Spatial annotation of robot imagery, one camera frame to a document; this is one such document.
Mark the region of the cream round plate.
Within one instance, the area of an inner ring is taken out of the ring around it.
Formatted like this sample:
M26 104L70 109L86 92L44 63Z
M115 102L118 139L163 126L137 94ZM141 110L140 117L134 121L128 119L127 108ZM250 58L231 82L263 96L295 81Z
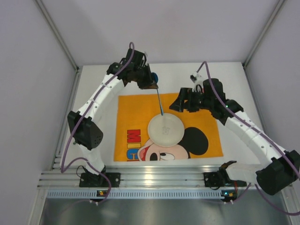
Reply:
M147 131L154 144L161 147L172 147L182 140L185 128L177 116L164 113L164 115L159 114L151 119Z

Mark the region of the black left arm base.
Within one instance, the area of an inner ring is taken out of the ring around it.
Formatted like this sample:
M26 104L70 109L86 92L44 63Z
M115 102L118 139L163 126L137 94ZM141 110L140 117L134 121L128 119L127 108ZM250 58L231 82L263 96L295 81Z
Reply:
M108 188L109 183L105 177L101 175L96 175L89 172L85 167L83 167L84 172L80 175L79 187L81 188ZM120 186L119 172L106 172L106 168L102 171L104 175L108 178L111 183L111 187L118 188Z

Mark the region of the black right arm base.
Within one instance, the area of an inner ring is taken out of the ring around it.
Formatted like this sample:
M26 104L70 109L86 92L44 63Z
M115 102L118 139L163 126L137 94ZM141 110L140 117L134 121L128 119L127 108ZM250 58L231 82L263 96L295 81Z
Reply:
M229 161L222 164L216 172L204 172L204 184L205 187L213 190L218 190L220 187L234 187L235 185L246 185L241 180L231 180L226 172L228 166L237 163L237 161Z

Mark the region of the blue spoon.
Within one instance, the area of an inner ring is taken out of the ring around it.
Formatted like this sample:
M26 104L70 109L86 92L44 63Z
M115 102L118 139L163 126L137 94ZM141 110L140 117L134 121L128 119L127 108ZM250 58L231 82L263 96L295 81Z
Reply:
M158 75L156 73L152 72L151 77L153 78L155 84L158 85ZM164 110L163 110L161 99L160 99L159 89L157 88L156 91L157 91L157 97L158 97L158 102L159 102L160 113L163 116L164 115Z

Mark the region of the orange Mickey Mouse placemat cloth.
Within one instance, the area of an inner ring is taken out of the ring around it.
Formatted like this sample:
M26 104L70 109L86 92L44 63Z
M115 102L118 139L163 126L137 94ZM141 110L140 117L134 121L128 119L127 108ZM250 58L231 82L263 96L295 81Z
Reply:
M167 161L223 156L217 121L208 110L176 112L169 105L176 93L129 95L118 97L114 160L120 162ZM177 116L184 125L182 140L172 147L161 147L150 140L148 124L160 114Z

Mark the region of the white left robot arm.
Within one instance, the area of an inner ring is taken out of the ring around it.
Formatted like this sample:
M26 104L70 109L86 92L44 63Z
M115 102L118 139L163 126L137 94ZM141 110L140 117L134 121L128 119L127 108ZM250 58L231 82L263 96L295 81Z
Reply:
M135 82L142 90L158 88L158 78L150 70L146 53L135 50L132 43L126 56L108 67L102 82L86 103L67 115L70 137L66 145L74 141L79 146L83 154L81 159L89 173L99 175L104 171L105 164L98 150L104 134L98 122L113 98L130 82Z

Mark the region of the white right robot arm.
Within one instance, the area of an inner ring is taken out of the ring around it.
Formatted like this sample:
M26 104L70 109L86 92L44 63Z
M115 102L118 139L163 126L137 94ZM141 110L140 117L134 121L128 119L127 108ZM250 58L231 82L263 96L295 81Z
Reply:
M256 126L244 109L233 99L227 99L223 84L216 78L196 82L194 88L181 88L169 106L171 110L190 113L208 110L213 118L236 134L255 154L258 165L229 161L219 168L223 182L240 180L258 185L265 193L274 195L298 179L300 155L279 147Z

